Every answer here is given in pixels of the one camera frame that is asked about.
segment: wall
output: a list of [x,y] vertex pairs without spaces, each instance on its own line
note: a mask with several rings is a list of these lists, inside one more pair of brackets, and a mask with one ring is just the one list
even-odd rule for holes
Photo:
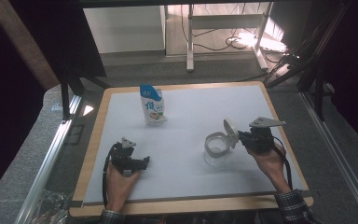
[[165,49],[163,10],[159,6],[104,7],[84,12],[98,51],[108,53]]

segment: plaid sleeve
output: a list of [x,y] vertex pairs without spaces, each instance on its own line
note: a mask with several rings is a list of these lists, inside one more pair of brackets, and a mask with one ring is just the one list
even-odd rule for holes
[[124,223],[124,214],[104,209],[101,214],[101,224],[122,224]]
[[275,195],[284,223],[322,223],[304,202],[299,189]]

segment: table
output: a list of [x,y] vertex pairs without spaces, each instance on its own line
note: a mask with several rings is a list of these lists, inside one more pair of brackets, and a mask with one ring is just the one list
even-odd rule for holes
[[[176,90],[213,90],[213,89],[230,89],[230,88],[258,88],[262,92],[265,103],[268,105],[269,113],[274,119],[278,119],[269,96],[261,82],[244,82],[244,83],[214,83],[214,84],[193,84],[193,85],[173,85],[173,86],[159,86],[164,92]],[[87,194],[87,187],[90,182],[92,171],[94,169],[95,161],[99,151],[100,144],[105,144],[102,141],[103,126],[105,120],[108,119],[108,109],[111,96],[113,93],[125,92],[139,92],[138,87],[134,88],[114,88],[108,89],[103,95],[100,110],[93,128],[93,132],[89,141],[88,151],[81,169],[80,177],[78,179],[76,190],[70,208],[70,214],[74,217],[98,216],[101,214],[103,205],[100,203],[84,203]],[[285,148],[291,158],[292,170],[295,170],[300,185],[303,190],[308,190],[308,185],[301,173],[301,170],[296,162],[296,157],[290,148],[288,140],[282,128],[277,128],[278,134],[282,137]],[[308,205],[313,204],[311,197],[305,197]],[[196,198],[180,198],[180,199],[165,199],[160,201],[136,201],[126,203],[123,212],[128,215],[144,215],[144,214],[168,214],[168,213],[185,213],[185,212],[202,212],[202,211],[224,211],[224,210],[243,210],[243,209],[263,209],[276,208],[277,204],[272,195],[272,192],[257,195],[220,195],[209,197]]]

